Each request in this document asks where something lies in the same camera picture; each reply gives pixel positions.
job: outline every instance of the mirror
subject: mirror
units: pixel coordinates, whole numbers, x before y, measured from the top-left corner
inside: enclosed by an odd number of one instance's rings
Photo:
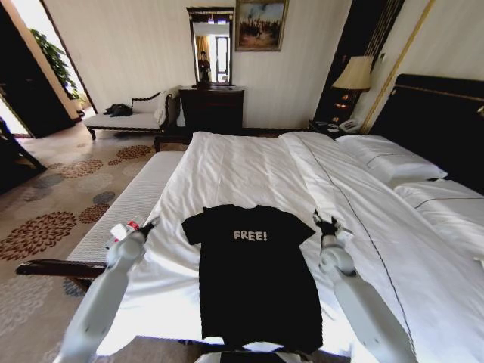
[[[197,85],[232,85],[234,8],[187,8]]]

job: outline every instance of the black bag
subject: black bag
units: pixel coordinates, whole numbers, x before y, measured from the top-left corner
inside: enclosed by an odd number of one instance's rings
[[[104,111],[104,115],[111,115],[110,117],[131,116],[132,114],[133,110],[131,107],[125,104],[112,104],[111,107]]]

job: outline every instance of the bench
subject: bench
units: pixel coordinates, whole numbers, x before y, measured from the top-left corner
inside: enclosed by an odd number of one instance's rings
[[[127,223],[136,215],[148,217],[183,154],[183,151],[154,154],[66,260],[30,260],[20,264],[16,273],[64,276],[87,290],[91,280],[106,268],[104,243],[112,237],[110,229],[118,223]]]
[[[129,132],[165,132],[170,125],[176,124],[180,115],[179,87],[158,92],[147,98],[132,98],[131,116],[110,117],[98,113],[82,122],[96,139],[96,129],[129,131]]]

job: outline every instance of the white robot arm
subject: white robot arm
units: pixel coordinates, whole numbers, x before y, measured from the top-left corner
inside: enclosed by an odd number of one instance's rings
[[[358,340],[379,363],[417,362],[405,330],[380,294],[358,275],[352,257],[344,250],[351,231],[335,220],[322,221],[317,212],[315,222],[323,231],[319,268],[333,281],[336,298]]]
[[[54,363],[89,363],[111,328],[128,286],[128,271],[144,254],[155,219],[117,242],[107,253],[107,268],[94,280],[64,334]]]

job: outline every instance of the patterned carpet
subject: patterned carpet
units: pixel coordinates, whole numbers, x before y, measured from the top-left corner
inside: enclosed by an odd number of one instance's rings
[[[20,140],[48,170],[0,195],[1,363],[52,362],[82,296],[63,278],[16,276],[15,268],[28,259],[65,259],[154,154],[152,135],[96,132],[92,141],[77,124],[47,138]],[[194,362],[202,349],[137,338],[96,362]],[[313,359],[340,361],[318,353]]]

